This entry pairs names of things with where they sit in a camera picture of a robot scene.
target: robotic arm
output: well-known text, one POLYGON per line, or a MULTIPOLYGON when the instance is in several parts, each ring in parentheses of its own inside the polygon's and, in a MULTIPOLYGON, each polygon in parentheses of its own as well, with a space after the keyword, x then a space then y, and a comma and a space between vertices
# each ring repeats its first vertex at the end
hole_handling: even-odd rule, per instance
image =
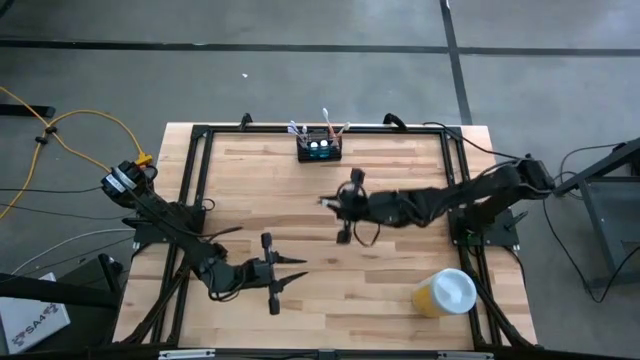
POLYGON ((136 238, 141 242, 169 242, 184 251, 184 261, 191 271, 209 289, 209 298, 213 301, 229 301, 240 290, 250 288, 268 288, 269 312, 280 312, 278 293, 291 281, 306 272, 294 274, 280 280, 274 275, 274 264, 304 263, 305 260, 280 256, 271 247, 271 234, 262 234, 262 247, 265 260, 249 259, 241 265, 229 265, 226 262, 227 250, 219 243, 211 243, 221 233, 240 230, 231 228, 217 234, 199 234, 195 232, 197 224, 204 223, 205 209, 187 206, 180 202, 166 202, 153 191, 152 179, 136 164, 125 161, 112 168, 109 175, 102 179, 102 189, 116 204, 135 209, 137 217, 124 219, 123 222, 138 230, 159 230, 163 236, 136 238))
POLYGON ((338 243, 349 243, 351 225, 366 221, 382 226, 402 228, 409 225, 426 227, 447 210, 460 209, 462 216, 456 228, 481 233, 495 217, 522 199, 544 199, 554 188, 554 182, 538 160, 526 158, 499 164, 475 179, 443 189, 402 189, 381 191, 367 196, 364 172, 351 171, 351 181, 344 183, 332 196, 323 196, 320 203, 333 210, 344 221, 338 243), (476 200, 486 198, 482 203, 476 200))

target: yellow cable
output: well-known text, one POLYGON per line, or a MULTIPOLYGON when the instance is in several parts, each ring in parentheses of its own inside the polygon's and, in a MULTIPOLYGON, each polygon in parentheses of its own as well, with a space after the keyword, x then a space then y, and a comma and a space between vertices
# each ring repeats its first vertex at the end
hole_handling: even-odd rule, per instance
MULTIPOLYGON (((23 101, 22 99, 20 99, 17 95, 14 95, 11 91, 7 90, 7 89, 6 89, 6 88, 4 88, 4 87, 0 87, 0 90, 4 91, 7 95, 11 96, 14 100, 16 100, 17 102, 19 102, 20 104, 22 104, 22 105, 23 105, 24 107, 26 107, 29 111, 31 111, 31 113, 32 113, 36 118, 38 118, 38 120, 40 120, 40 121, 44 124, 44 126, 45 126, 45 127, 49 127, 49 126, 51 126, 51 124, 50 124, 50 123, 46 122, 46 121, 42 118, 42 116, 40 116, 40 115, 39 115, 35 110, 33 110, 33 109, 31 108, 31 106, 29 106, 29 104, 27 104, 26 102, 24 102, 24 101, 23 101)), ((53 137, 55 137, 55 138, 56 138, 56 140, 58 140, 58 142, 60 143, 60 145, 62 145, 62 147, 63 147, 65 150, 67 150, 68 152, 70 152, 70 153, 72 153, 72 154, 74 154, 74 155, 76 155, 76 156, 79 156, 79 157, 81 157, 81 158, 83 158, 83 159, 85 159, 85 160, 88 160, 88 161, 89 161, 89 162, 91 162, 92 164, 95 164, 95 165, 97 165, 97 166, 101 167, 101 168, 102 168, 104 171, 106 171, 106 172, 110 172, 109 168, 108 168, 108 167, 106 167, 104 164, 100 163, 98 160, 95 160, 95 159, 93 159, 93 158, 89 157, 88 155, 85 155, 85 154, 83 154, 83 153, 81 153, 81 152, 79 152, 79 151, 77 151, 77 150, 73 150, 73 149, 71 149, 69 146, 67 146, 67 144, 65 144, 65 143, 64 143, 64 141, 62 141, 62 139, 61 139, 61 138, 60 138, 56 133, 53 133, 52 135, 53 135, 53 137)))
MULTIPOLYGON (((29 110, 38 120, 40 120, 42 122, 42 124, 44 124, 45 127, 49 127, 49 126, 53 126, 54 124, 56 124, 57 122, 59 122, 60 120, 67 118, 69 116, 75 115, 75 114, 94 114, 94 115, 99 115, 102 117, 105 117, 109 120, 114 121, 115 123, 119 124, 131 137, 131 139, 133 140, 137 150, 138 150, 138 160, 136 160, 136 164, 138 165, 148 165, 149 163, 151 163, 152 158, 151 155, 147 155, 145 154, 144 151, 142 151, 142 147, 140 146, 140 143, 138 142, 138 140, 136 139, 135 135, 133 135, 133 133, 131 132, 131 130, 129 130, 129 128, 120 120, 116 119, 113 116, 107 115, 105 113, 99 112, 99 111, 94 111, 94 110, 76 110, 76 111, 71 111, 69 113, 63 114, 61 116, 58 116, 57 118, 55 118, 53 121, 51 121, 51 123, 47 123, 46 120, 44 120, 35 110, 33 110, 33 108, 31 108, 31 106, 29 106, 26 102, 24 102, 22 99, 20 99, 17 95, 13 94, 11 91, 7 90, 5 87, 0 86, 0 91, 6 93, 7 95, 9 95, 10 97, 12 97, 14 100, 16 100, 17 102, 19 102, 20 104, 22 104, 25 108, 27 108, 27 110, 29 110)), ((92 157, 85 155, 77 150, 74 150, 72 148, 70 148, 67 144, 65 144, 65 142, 62 140, 62 138, 56 134, 56 133, 52 133, 53 137, 60 143, 60 145, 67 150, 68 152, 81 157, 89 162, 91 162, 92 164, 101 167, 104 171, 106 172, 110 172, 111 170, 106 167, 104 164, 102 164, 101 162, 99 162, 98 160, 93 159, 92 157)), ((38 161, 38 156, 40 155, 40 150, 42 148, 42 144, 38 143, 36 145, 36 149, 33 153, 33 158, 31 159, 31 167, 29 168, 29 174, 27 175, 27 179, 25 180, 24 184, 22 185, 21 190, 16 194, 16 196, 13 198, 13 200, 11 200, 11 202, 9 203, 9 206, 4 209, 4 211, 2 213, 0 213, 0 220, 2 218, 5 217, 5 215, 9 212, 10 209, 12 209, 13 205, 15 205, 15 203, 20 199, 20 197, 22 196, 22 194, 24 193, 24 190, 29 187, 29 184, 31 183, 31 179, 33 178, 33 173, 35 172, 35 167, 36 167, 36 163, 38 161)))
POLYGON ((0 220, 2 220, 2 218, 4 218, 4 216, 7 215, 9 210, 13 208, 13 205, 15 205, 16 202, 18 202, 22 194, 24 194, 24 190, 29 186, 29 183, 31 182, 31 178, 33 177, 33 173, 36 169, 36 162, 38 161, 38 155, 40 154, 41 148, 42 148, 42 144, 38 143, 38 145, 36 145, 36 150, 33 152, 33 158, 31 159, 31 167, 29 168, 29 175, 27 175, 27 180, 25 180, 24 184, 22 185, 22 190, 20 190, 16 194, 13 200, 11 200, 11 202, 9 203, 9 206, 7 206, 6 209, 4 209, 4 211, 0 214, 0 220))
POLYGON ((69 116, 73 116, 75 114, 93 114, 93 115, 98 115, 98 116, 102 116, 106 119, 109 119, 113 122, 115 122, 116 124, 120 125, 120 127, 122 127, 131 137, 131 140, 133 140, 133 143, 136 145, 136 148, 138 149, 138 153, 139 154, 144 154, 144 151, 142 151, 142 147, 140 146, 140 143, 138 142, 138 139, 136 139, 136 136, 133 135, 133 132, 131 132, 131 130, 129 130, 129 128, 127 127, 127 125, 125 125, 122 121, 116 119, 115 117, 109 115, 109 114, 105 114, 103 112, 100 111, 96 111, 96 110, 75 110, 75 111, 71 111, 68 112, 66 114, 60 115, 57 118, 55 118, 50 125, 54 126, 55 124, 57 124, 60 120, 68 118, 69 116))
POLYGON ((55 137, 55 138, 56 138, 56 140, 58 140, 58 142, 60 143, 60 145, 61 145, 65 150, 67 150, 68 152, 70 152, 70 153, 72 153, 72 154, 74 154, 74 155, 76 155, 76 156, 79 156, 79 157, 81 157, 81 158, 83 158, 83 159, 85 159, 85 160, 89 161, 90 163, 95 164, 96 166, 101 167, 101 168, 102 168, 104 171, 106 171, 106 172, 111 172, 111 169, 109 169, 106 165, 104 165, 103 163, 99 162, 98 160, 95 160, 95 159, 93 159, 93 158, 91 158, 91 157, 89 157, 89 156, 87 156, 87 155, 85 155, 85 154, 83 154, 83 153, 81 153, 81 152, 79 152, 79 151, 73 150, 72 148, 70 148, 69 146, 67 146, 67 144, 65 144, 65 143, 64 143, 64 141, 62 141, 62 138, 61 138, 58 134, 56 134, 56 133, 52 133, 51 135, 53 135, 53 137, 55 137))

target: white cup lid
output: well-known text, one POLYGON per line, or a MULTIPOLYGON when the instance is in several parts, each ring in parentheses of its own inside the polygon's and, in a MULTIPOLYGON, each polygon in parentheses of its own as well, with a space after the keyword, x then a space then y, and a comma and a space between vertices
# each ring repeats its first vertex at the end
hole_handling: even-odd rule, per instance
POLYGON ((445 269, 431 282, 433 297, 450 314, 464 314, 476 303, 477 292, 473 280, 458 269, 445 269))

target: metal stand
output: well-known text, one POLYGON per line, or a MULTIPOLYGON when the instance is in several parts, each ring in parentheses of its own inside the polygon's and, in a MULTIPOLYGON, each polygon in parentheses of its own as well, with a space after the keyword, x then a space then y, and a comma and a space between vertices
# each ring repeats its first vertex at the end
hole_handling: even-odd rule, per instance
MULTIPOLYGON (((630 163, 637 156, 640 156, 640 138, 628 142, 571 177, 554 191, 558 197, 571 190, 580 190, 582 194, 609 271, 605 277, 588 281, 589 286, 593 288, 605 286, 629 251, 640 246, 637 236, 640 235, 640 224, 637 221, 637 209, 640 207, 640 177, 605 176, 630 163)), ((615 283, 638 281, 640 272, 629 267, 620 271, 615 283)))

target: small box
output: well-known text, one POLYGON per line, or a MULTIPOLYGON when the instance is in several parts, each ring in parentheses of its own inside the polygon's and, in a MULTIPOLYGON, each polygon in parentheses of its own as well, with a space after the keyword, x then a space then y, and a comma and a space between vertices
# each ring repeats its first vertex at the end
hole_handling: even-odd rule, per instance
POLYGON ((338 145, 332 145, 333 140, 330 139, 329 132, 326 130, 315 130, 308 134, 307 148, 300 143, 300 138, 296 137, 296 147, 298 149, 298 162, 316 162, 316 161, 340 161, 342 159, 342 137, 335 140, 338 145), (327 146, 321 146, 322 141, 327 141, 327 146))
MULTIPOLYGON (((56 281, 53 273, 40 280, 56 281)), ((0 298, 0 319, 9 354, 21 353, 71 323, 64 304, 0 298)))

